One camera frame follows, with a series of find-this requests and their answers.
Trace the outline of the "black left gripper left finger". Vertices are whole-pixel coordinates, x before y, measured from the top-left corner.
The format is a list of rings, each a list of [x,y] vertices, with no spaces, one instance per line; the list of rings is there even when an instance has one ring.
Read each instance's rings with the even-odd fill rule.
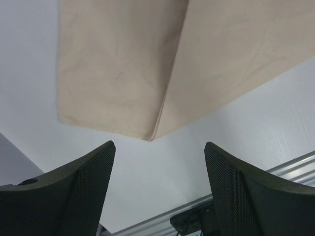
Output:
[[[114,164],[108,141],[17,185],[0,187],[2,236],[95,236]]]

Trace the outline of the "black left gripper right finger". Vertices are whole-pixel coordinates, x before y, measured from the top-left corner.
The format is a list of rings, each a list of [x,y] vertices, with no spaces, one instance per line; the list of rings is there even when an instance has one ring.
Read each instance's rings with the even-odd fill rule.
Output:
[[[204,148],[222,236],[313,236],[315,189],[259,169],[212,142]]]

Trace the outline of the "beige cloth mat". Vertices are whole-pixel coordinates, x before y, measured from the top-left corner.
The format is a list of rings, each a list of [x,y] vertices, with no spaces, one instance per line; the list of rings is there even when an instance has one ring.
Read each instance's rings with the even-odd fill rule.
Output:
[[[152,141],[315,55],[312,0],[62,0],[59,122]]]

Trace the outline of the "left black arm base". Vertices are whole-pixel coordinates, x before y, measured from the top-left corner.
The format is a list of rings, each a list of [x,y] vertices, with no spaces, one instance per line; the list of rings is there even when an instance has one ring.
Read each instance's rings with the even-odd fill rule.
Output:
[[[201,236],[220,236],[215,210],[206,208],[189,210],[170,218],[178,236],[188,236],[201,231]]]

